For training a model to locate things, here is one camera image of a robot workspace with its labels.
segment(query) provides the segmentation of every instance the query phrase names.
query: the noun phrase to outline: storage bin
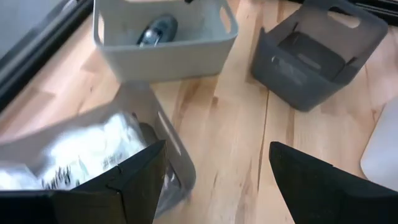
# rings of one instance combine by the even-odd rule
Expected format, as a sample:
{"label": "storage bin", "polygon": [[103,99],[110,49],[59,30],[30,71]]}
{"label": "storage bin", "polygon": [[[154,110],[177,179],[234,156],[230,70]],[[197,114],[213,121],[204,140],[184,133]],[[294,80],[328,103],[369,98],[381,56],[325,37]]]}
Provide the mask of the storage bin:
{"label": "storage bin", "polygon": [[[149,147],[122,162],[119,168],[121,170],[120,173],[116,172],[115,174],[115,170],[111,169],[103,175],[68,191],[70,193],[61,191],[60,196],[57,196],[56,199],[62,200],[62,203],[54,206],[63,205],[64,207],[59,208],[62,214],[69,212],[70,216],[74,216],[78,215],[79,211],[74,209],[72,205],[87,200],[80,208],[87,209],[86,212],[90,211],[91,213],[80,211],[80,214],[84,217],[87,218],[93,215],[94,211],[100,212],[103,209],[102,212],[113,215],[117,220],[124,220],[125,217],[123,215],[119,217],[116,212],[122,204],[124,209],[121,209],[121,211],[126,218],[129,218],[126,223],[152,223],[155,211],[158,217],[190,193],[195,184],[196,173],[188,152],[185,150],[180,138],[147,83],[125,83],[121,86],[115,99],[107,105],[100,106],[55,126],[45,128],[22,139],[0,144],[0,158],[2,161],[26,164],[33,173],[38,172],[43,164],[46,163],[43,159],[38,158],[42,158],[41,155],[45,147],[59,135],[69,129],[102,124],[112,114],[120,111],[135,114],[139,121],[142,135]],[[169,176],[175,174],[176,178],[170,178],[169,187],[164,189],[163,197],[159,193],[165,172]],[[114,193],[113,190],[115,189],[117,191],[120,190],[119,194],[121,196],[109,194],[109,191]],[[31,193],[13,191],[12,196],[14,201],[19,200],[33,205],[41,202],[31,202],[29,201],[30,198],[39,196],[43,196],[43,199],[51,198],[55,193],[48,190]],[[6,198],[8,196],[10,195],[0,192],[0,205],[4,205],[3,202],[8,200]],[[34,211],[33,208],[29,210],[28,207],[24,207],[24,209],[25,212]],[[42,215],[46,214],[46,210],[41,212]],[[78,220],[76,217],[69,217],[69,219]],[[110,217],[105,217],[104,215],[103,220],[95,221],[95,223],[105,223],[109,219]],[[84,222],[80,220],[69,223]]]}
{"label": "storage bin", "polygon": [[[220,10],[230,27],[225,27]],[[136,45],[151,21],[171,14],[178,21],[173,42]],[[99,20],[104,22],[100,39]],[[225,0],[127,2],[95,0],[94,41],[120,82],[166,81],[216,75],[221,71],[238,34],[238,25]]]}
{"label": "storage bin", "polygon": [[[359,19],[348,27],[336,7]],[[269,32],[261,30],[251,71],[294,108],[308,111],[347,85],[387,34],[387,24],[345,0],[306,0]]]}

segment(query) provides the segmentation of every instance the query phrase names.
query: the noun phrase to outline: wood grain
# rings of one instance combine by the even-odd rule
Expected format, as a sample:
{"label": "wood grain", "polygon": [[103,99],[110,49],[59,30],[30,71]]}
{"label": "wood grain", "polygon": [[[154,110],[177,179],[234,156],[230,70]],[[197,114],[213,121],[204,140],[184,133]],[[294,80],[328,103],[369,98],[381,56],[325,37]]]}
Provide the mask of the wood grain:
{"label": "wood grain", "polygon": [[[398,30],[391,27],[356,78],[308,113],[292,109],[249,73],[261,26],[299,8],[278,0],[229,0],[239,35],[215,77],[152,85],[197,169],[187,200],[160,223],[293,223],[268,161],[280,141],[364,177],[359,160],[383,106],[398,95]],[[113,99],[119,83],[79,28],[0,115],[2,140],[17,138]]]}

